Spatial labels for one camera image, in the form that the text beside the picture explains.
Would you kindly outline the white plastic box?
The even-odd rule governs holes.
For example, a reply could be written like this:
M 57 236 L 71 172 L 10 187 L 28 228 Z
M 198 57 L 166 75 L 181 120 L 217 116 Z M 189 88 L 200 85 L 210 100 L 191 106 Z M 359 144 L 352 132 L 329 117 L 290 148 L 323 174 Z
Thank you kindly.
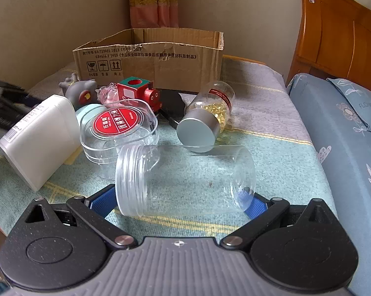
M 35 192 L 79 147 L 75 110 L 61 95 L 43 100 L 0 139 L 7 161 Z

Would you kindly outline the grey elephant toy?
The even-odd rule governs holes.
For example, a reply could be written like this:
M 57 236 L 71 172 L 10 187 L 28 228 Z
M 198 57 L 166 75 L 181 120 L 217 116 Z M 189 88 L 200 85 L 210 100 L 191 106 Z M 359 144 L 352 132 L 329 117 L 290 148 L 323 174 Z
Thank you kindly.
M 60 82 L 59 87 L 63 95 L 70 100 L 75 111 L 86 105 L 98 102 L 95 79 L 79 80 L 77 74 L 73 73 L 63 82 Z

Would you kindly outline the mint green round case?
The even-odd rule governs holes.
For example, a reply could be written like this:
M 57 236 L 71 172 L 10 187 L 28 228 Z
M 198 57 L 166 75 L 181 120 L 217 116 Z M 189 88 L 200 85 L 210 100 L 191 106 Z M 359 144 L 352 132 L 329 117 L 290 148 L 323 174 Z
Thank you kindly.
M 79 127 L 81 128 L 96 115 L 105 111 L 105 109 L 106 107 L 102 104 L 89 104 L 78 109 L 76 111 L 76 119 L 78 121 Z

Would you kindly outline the clear box red label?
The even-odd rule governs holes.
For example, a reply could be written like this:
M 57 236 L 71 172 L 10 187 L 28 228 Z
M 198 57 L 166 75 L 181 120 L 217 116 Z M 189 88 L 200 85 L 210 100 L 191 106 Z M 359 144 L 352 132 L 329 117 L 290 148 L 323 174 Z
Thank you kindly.
M 80 128 L 80 143 L 98 176 L 113 180 L 123 146 L 158 142 L 158 119 L 143 100 L 126 99 L 102 105 L 105 111 Z

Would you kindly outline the pink keychain bottle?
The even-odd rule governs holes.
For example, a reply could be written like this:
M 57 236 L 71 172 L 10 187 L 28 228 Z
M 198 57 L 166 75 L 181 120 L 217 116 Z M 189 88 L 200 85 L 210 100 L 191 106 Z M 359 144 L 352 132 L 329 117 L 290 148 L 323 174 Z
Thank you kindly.
M 118 101 L 118 88 L 115 83 L 102 86 L 96 90 L 98 101 L 101 104 L 111 104 Z

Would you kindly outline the clear plastic jar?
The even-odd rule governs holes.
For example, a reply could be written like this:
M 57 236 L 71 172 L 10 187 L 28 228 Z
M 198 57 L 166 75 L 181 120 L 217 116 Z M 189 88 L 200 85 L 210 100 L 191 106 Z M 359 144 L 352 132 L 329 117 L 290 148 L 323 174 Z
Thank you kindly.
M 254 160 L 243 146 L 124 146 L 115 191 L 127 217 L 188 217 L 247 210 L 254 198 Z

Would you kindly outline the bottle of golden capsules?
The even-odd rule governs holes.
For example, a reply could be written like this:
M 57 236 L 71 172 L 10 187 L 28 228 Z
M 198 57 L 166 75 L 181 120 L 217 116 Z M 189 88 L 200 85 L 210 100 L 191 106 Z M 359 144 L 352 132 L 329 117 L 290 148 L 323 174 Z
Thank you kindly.
M 231 116 L 235 92 L 223 81 L 204 86 L 185 109 L 177 137 L 192 152 L 210 151 Z

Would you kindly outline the checked table cloth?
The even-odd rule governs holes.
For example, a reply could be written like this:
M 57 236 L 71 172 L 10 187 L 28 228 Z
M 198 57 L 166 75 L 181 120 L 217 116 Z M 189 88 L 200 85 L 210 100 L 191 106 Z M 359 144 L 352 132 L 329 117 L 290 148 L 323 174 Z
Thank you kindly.
M 284 87 L 282 75 L 260 63 L 224 56 L 221 80 L 235 91 L 235 104 L 220 144 L 246 147 L 256 169 L 256 192 L 304 205 L 313 198 L 334 207 L 321 159 Z M 37 196 L 16 174 L 0 149 L 0 231 L 8 234 Z M 201 217 L 124 217 L 118 210 L 108 220 L 137 239 L 222 237 L 248 222 L 244 214 Z

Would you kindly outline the blue floral bedding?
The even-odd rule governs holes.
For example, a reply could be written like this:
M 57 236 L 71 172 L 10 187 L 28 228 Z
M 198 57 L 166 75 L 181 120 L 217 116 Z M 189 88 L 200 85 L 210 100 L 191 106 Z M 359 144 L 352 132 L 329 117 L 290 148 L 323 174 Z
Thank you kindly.
M 371 295 L 371 91 L 343 78 L 297 74 L 288 85 L 359 264 L 350 288 Z

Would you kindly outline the black glossy oval object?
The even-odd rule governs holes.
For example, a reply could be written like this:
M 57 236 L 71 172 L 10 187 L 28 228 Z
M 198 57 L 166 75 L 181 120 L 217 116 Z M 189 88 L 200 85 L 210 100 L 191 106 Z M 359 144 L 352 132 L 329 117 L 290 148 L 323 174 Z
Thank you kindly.
M 159 114 L 168 121 L 169 125 L 176 129 L 185 114 L 185 103 L 174 90 L 161 90 L 160 100 L 162 103 Z

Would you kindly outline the cardboard box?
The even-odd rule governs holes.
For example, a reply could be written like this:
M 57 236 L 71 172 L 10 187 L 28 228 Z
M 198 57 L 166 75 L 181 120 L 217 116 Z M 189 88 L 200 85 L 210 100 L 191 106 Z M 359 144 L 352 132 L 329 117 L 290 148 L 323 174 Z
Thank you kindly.
M 191 28 L 125 29 L 73 50 L 79 78 L 100 86 L 134 76 L 157 89 L 198 93 L 220 79 L 224 34 Z

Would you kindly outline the pink curtain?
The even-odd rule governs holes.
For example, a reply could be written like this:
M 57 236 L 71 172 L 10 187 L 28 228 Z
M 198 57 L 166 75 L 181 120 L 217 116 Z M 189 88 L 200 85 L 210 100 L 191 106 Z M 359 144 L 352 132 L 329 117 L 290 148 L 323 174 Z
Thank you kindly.
M 129 0 L 133 28 L 178 27 L 178 0 Z

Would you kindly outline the wooden headboard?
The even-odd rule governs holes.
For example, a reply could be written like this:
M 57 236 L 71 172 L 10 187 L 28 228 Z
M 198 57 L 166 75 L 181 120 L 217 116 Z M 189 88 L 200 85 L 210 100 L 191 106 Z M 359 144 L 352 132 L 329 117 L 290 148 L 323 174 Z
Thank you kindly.
M 354 0 L 301 0 L 288 80 L 305 73 L 345 78 L 371 91 L 371 10 Z

